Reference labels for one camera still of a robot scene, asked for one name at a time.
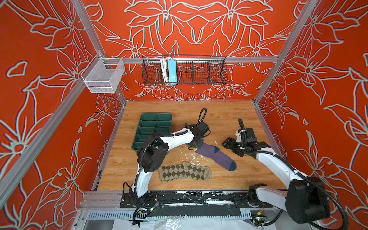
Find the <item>purple sock with yellow cuff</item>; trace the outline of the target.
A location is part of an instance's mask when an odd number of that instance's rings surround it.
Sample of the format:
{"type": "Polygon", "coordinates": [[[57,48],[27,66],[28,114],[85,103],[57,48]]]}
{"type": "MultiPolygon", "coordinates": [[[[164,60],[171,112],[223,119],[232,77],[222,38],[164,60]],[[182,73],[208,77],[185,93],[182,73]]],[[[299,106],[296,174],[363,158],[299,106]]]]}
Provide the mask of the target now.
{"type": "Polygon", "coordinates": [[[212,159],[225,170],[232,172],[237,169],[235,161],[220,151],[220,149],[216,146],[203,143],[200,148],[195,148],[194,151],[204,157],[212,159]]]}

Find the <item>green plastic divider tray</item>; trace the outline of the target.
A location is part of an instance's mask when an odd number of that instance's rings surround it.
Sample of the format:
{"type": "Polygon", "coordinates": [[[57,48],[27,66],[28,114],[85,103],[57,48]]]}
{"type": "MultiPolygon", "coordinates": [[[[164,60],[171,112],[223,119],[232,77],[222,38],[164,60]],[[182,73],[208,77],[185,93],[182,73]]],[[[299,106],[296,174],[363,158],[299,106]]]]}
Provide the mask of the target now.
{"type": "Polygon", "coordinates": [[[170,134],[172,116],[170,113],[142,113],[132,142],[132,150],[137,153],[153,132],[159,135],[170,134]]]}

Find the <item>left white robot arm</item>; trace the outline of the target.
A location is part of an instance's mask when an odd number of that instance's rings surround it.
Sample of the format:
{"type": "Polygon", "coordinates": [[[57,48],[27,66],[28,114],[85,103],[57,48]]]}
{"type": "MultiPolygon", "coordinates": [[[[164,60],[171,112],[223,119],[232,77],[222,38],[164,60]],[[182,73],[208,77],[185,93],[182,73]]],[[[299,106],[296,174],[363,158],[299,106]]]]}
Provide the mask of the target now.
{"type": "Polygon", "coordinates": [[[149,135],[141,148],[137,151],[138,171],[134,183],[129,189],[129,194],[134,203],[146,208],[147,205],[141,198],[148,192],[148,185],[152,173],[158,170],[167,153],[181,145],[188,145],[190,149],[200,149],[203,138],[211,134],[209,126],[204,122],[207,109],[200,112],[196,124],[184,124],[184,128],[170,134],[158,134],[153,132],[149,135]]]}

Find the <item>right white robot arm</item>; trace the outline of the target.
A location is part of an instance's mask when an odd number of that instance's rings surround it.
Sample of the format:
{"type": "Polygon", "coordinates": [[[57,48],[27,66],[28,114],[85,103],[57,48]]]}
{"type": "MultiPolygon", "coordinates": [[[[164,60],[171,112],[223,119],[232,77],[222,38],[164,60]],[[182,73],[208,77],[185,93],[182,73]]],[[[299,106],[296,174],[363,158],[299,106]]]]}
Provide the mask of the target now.
{"type": "Polygon", "coordinates": [[[317,177],[310,177],[278,155],[266,142],[258,142],[252,128],[245,128],[238,119],[240,129],[236,138],[227,138],[223,147],[243,157],[250,156],[265,165],[286,186],[285,191],[274,189],[266,184],[249,186],[247,202],[252,207],[268,203],[281,212],[286,212],[297,224],[309,224],[322,230],[316,221],[331,215],[329,202],[336,206],[342,217],[341,230],[349,227],[348,217],[340,203],[326,191],[324,183],[317,177]]]}

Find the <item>beige argyle sock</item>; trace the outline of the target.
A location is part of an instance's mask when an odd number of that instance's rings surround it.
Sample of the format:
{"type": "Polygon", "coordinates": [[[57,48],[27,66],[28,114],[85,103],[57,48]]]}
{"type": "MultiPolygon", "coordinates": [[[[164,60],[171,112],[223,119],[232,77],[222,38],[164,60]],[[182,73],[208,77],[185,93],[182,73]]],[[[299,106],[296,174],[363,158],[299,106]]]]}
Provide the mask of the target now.
{"type": "Polygon", "coordinates": [[[196,166],[189,162],[182,164],[161,166],[158,169],[162,183],[191,179],[195,181],[208,181],[212,178],[211,170],[206,166],[196,166]]]}

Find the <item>light blue box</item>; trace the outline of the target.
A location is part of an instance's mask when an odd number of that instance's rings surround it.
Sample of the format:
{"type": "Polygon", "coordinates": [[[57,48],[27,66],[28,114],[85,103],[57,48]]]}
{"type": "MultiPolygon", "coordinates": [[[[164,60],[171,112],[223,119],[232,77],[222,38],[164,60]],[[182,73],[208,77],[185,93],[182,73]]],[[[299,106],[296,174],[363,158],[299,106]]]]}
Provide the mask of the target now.
{"type": "Polygon", "coordinates": [[[169,83],[172,85],[177,84],[177,70],[176,70],[176,60],[168,60],[168,72],[169,72],[169,83]]]}

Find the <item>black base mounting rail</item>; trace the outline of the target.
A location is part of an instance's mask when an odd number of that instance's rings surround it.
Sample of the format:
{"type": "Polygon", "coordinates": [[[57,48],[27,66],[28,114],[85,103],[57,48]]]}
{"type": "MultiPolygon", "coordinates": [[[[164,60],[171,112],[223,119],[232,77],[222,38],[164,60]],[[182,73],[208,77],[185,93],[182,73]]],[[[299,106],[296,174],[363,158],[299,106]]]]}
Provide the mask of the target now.
{"type": "Polygon", "coordinates": [[[151,190],[140,200],[146,206],[154,206],[137,216],[146,221],[171,218],[247,220],[259,215],[273,217],[278,212],[266,203],[251,206],[247,190],[151,190]]]}

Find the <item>clear acrylic wall bin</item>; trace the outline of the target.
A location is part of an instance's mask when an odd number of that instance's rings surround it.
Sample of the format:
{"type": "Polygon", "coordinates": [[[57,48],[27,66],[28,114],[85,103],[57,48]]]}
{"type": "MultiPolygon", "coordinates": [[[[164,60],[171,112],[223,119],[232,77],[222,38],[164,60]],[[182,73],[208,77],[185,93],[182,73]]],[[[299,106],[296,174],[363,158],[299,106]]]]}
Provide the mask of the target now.
{"type": "Polygon", "coordinates": [[[114,94],[124,73],[122,58],[104,58],[97,53],[81,77],[92,94],[114,94]]]}

